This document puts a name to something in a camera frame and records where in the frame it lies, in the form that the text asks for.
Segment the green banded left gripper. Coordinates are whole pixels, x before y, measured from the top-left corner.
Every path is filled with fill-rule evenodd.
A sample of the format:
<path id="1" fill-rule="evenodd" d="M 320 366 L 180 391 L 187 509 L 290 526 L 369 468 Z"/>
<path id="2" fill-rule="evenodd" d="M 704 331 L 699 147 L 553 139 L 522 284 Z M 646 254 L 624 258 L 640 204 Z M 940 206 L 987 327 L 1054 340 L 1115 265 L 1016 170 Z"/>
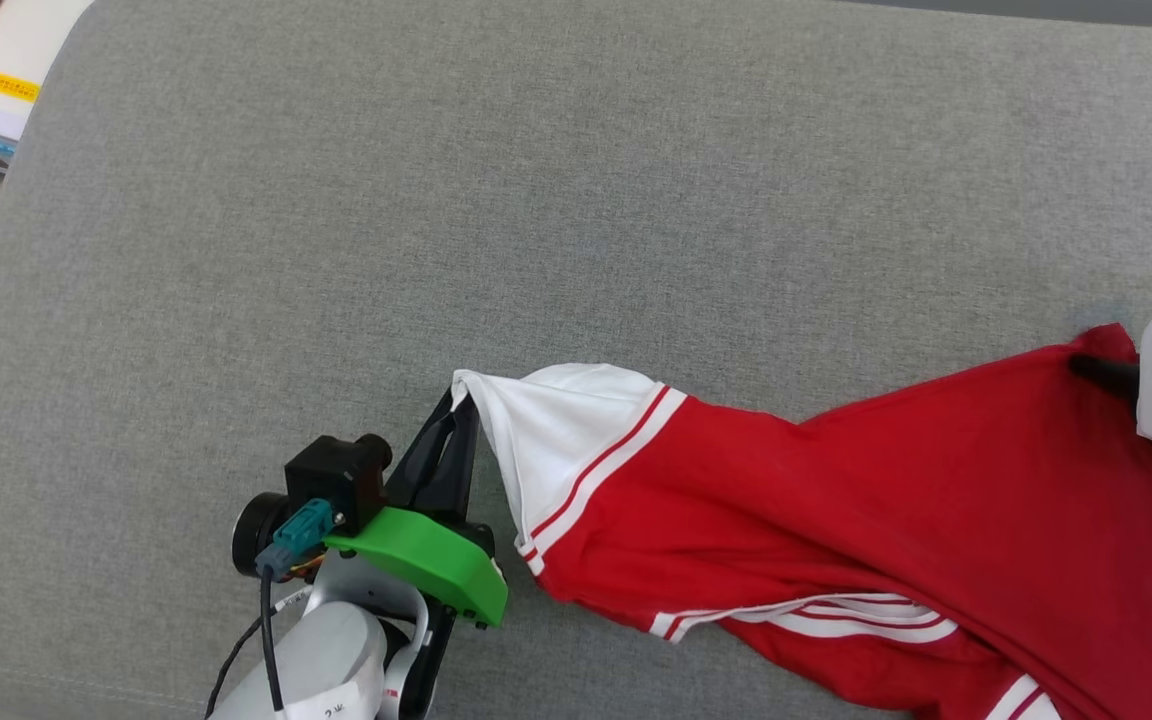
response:
<path id="1" fill-rule="evenodd" d="M 326 536 L 329 550 L 355 552 L 376 568 L 485 626 L 500 626 L 508 588 L 480 544 L 440 523 L 467 520 L 480 419 L 472 400 L 452 392 L 422 424 L 387 482 L 391 505 L 353 537 Z M 420 511 L 406 509 L 426 509 Z"/>

